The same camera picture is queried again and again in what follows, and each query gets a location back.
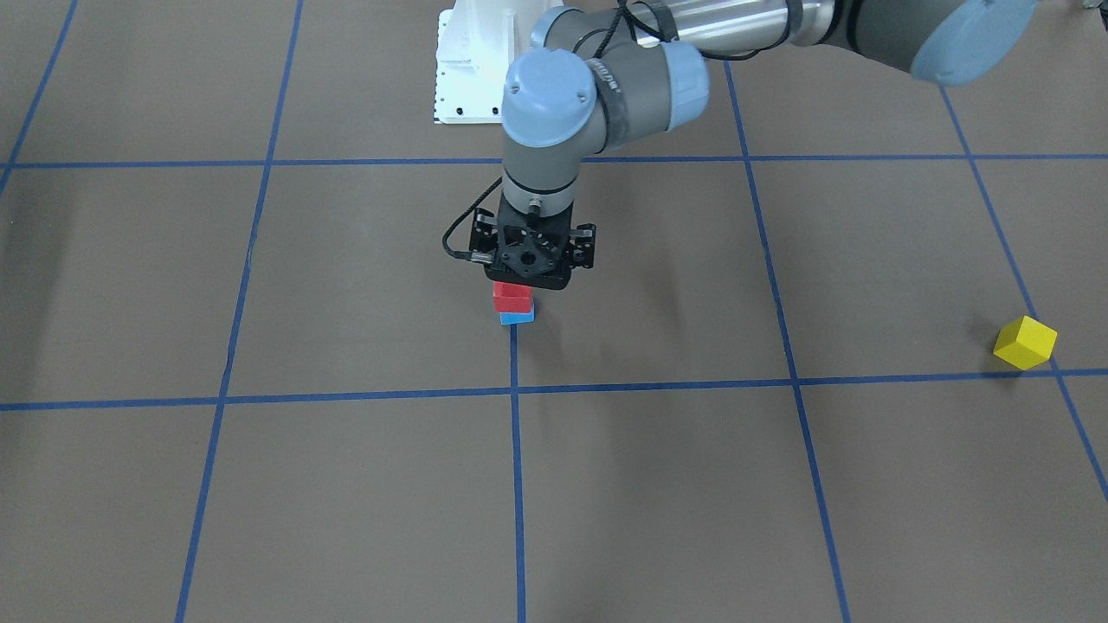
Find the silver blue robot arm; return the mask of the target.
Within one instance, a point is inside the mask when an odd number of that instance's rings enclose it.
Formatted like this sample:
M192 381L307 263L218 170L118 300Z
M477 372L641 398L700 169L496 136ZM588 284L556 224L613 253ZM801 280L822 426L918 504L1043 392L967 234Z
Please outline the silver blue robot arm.
M563 289L589 269L596 228L571 223L584 159L700 118L709 61L781 45L832 45L938 86L970 83L1008 55L1034 1L620 1L554 7L503 79L499 207L471 218L456 261L488 279Z

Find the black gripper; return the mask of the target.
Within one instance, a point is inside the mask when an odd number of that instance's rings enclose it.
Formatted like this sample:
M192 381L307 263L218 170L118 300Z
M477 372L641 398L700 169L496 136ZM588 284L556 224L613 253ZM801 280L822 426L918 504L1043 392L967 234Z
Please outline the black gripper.
M506 195L499 198L496 237L489 280L506 280L537 289L562 292L570 284L570 229L574 205L554 216L531 217L519 212Z

